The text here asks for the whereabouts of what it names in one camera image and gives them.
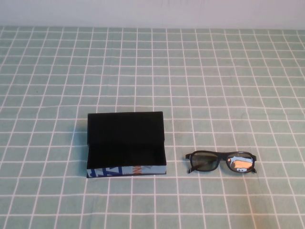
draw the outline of open box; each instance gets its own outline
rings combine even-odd
[[[87,177],[166,174],[162,112],[88,114]]]

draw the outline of white grid line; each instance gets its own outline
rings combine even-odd
[[[211,128],[212,128],[212,132],[214,132],[214,127],[213,127],[212,119],[211,119]],[[213,140],[214,140],[214,144],[215,144],[215,150],[217,151],[217,144],[216,144],[216,138],[215,138],[215,134],[214,133],[213,133]],[[221,179],[221,183],[222,183],[222,187],[223,187],[224,204],[225,204],[226,213],[228,214],[227,216],[228,216],[229,228],[232,229],[231,219],[230,219],[230,216],[229,216],[228,203],[227,203],[227,199],[225,197],[224,180],[223,180],[223,175],[222,175],[222,171],[221,170],[220,170],[219,174],[220,174],[220,179]]]
[[[168,33],[166,29],[166,47],[168,48]],[[170,84],[170,96],[171,96],[171,109],[172,109],[172,126],[173,126],[173,132],[174,132],[174,123],[173,123],[173,99],[172,99],[172,87],[171,87],[171,70],[170,66],[168,65],[168,74],[169,74],[169,84]],[[174,145],[174,158],[177,160],[177,153],[176,153],[176,147],[175,147],[175,137],[173,135],[173,145]],[[178,204],[178,219],[179,219],[179,229],[181,229],[181,212],[180,212],[180,200],[179,200],[179,182],[178,182],[178,172],[177,172],[177,163],[175,162],[175,174],[176,174],[176,188],[177,188],[177,204]]]
[[[28,84],[28,87],[27,87],[26,92],[29,90],[29,88],[30,88],[30,83]],[[25,97],[23,98],[23,100],[22,100],[22,102],[21,102],[21,106],[20,106],[20,108],[19,108],[19,110],[18,110],[17,117],[18,117],[18,115],[19,115],[19,113],[20,113],[20,111],[21,111],[21,108],[22,108],[22,106],[23,106],[24,101],[25,101]],[[16,128],[16,123],[17,123],[17,119],[16,119],[15,122],[14,122],[13,130]],[[8,140],[7,146],[9,145],[9,143],[10,143],[10,141],[11,141],[12,135],[13,135],[13,131],[12,131],[12,133],[10,134],[10,138],[9,138],[9,140]],[[25,163],[25,158],[26,158],[26,156],[27,156],[27,152],[28,152],[28,148],[27,148],[26,153],[25,153],[24,158],[23,158],[23,162],[22,162],[22,165],[21,165],[21,168],[20,168],[20,172],[19,172],[19,175],[18,175],[18,178],[17,178],[17,183],[16,183],[16,186],[15,186],[15,189],[14,189],[14,192],[13,192],[13,196],[12,196],[11,201],[10,201],[10,207],[9,207],[9,210],[8,210],[8,214],[10,214],[10,211],[11,211],[11,208],[12,208],[12,205],[13,205],[14,195],[16,194],[16,191],[17,191],[17,187],[18,187],[18,184],[19,184],[19,178],[20,178],[20,176],[21,176],[21,173],[22,173],[22,170],[23,170],[23,167],[24,167],[24,163]],[[3,159],[4,159],[5,155],[6,155],[6,153],[7,153],[7,147],[6,147],[5,151],[4,151]],[[7,217],[5,218],[4,225],[3,225],[3,228],[4,228],[4,229],[5,229],[6,226],[7,226],[8,219],[9,219],[9,217],[8,217],[8,215],[7,215]]]
[[[64,84],[64,88],[66,87],[67,80],[68,80],[68,78],[66,77],[65,84]],[[62,103],[63,92],[64,92],[64,90],[62,91],[62,96],[61,96],[61,102],[60,102],[60,104]],[[58,110],[57,110],[56,119],[58,118],[58,115],[59,115],[59,108],[58,108]],[[57,227],[58,216],[59,216],[59,214],[60,214],[61,199],[62,199],[64,184],[65,184],[65,178],[66,178],[66,174],[67,174],[67,169],[68,169],[68,165],[69,165],[69,159],[70,159],[70,155],[71,155],[71,148],[72,148],[72,143],[73,143],[73,139],[74,139],[74,132],[75,132],[75,129],[76,129],[76,123],[77,123],[77,120],[75,120],[74,129],[73,129],[73,134],[72,134],[72,140],[71,140],[70,149],[69,149],[69,155],[68,155],[68,159],[67,159],[67,162],[66,162],[66,168],[65,168],[65,172],[64,172],[64,177],[63,177],[63,180],[62,180],[61,195],[60,195],[59,203],[58,203],[58,207],[57,207],[57,214],[56,214],[56,218],[55,218],[54,229],[56,229],[56,227]],[[50,140],[50,144],[51,144],[51,142],[52,142],[53,136],[54,136],[54,133],[52,133],[51,140]]]

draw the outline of box lid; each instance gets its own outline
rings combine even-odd
[[[162,112],[88,114],[88,145],[164,143]]]
[[[165,166],[162,112],[88,114],[87,169]]]

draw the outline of black eyeglass frame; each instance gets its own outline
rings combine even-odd
[[[193,165],[193,161],[192,161],[192,157],[196,154],[196,153],[210,153],[210,154],[214,154],[217,156],[217,164],[215,166],[215,168],[213,169],[207,169],[207,170],[203,170],[203,169],[198,169],[196,168],[196,166]],[[249,156],[251,156],[252,158],[252,166],[251,166],[251,169],[249,169],[248,171],[245,171],[245,172],[238,172],[236,170],[233,170],[228,162],[228,157],[229,155],[232,155],[232,154],[248,154]],[[229,153],[218,153],[218,152],[213,152],[213,151],[206,151],[206,150],[197,150],[191,154],[187,154],[185,155],[185,159],[189,159],[190,162],[191,162],[191,168],[189,169],[188,173],[191,173],[193,172],[194,170],[198,171],[198,172],[211,172],[211,171],[214,171],[218,168],[219,166],[219,163],[220,163],[220,160],[224,160],[226,161],[229,169],[233,172],[236,172],[236,173],[250,173],[250,172],[254,172],[256,173],[256,169],[254,168],[254,163],[256,161],[256,156],[249,153],[249,152],[245,152],[245,151],[237,151],[237,152],[229,152]]]

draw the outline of green checkered tablecloth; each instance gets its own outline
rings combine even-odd
[[[305,31],[0,26],[0,105],[0,228],[304,228]],[[87,113],[133,111],[163,111],[167,175],[87,179]]]

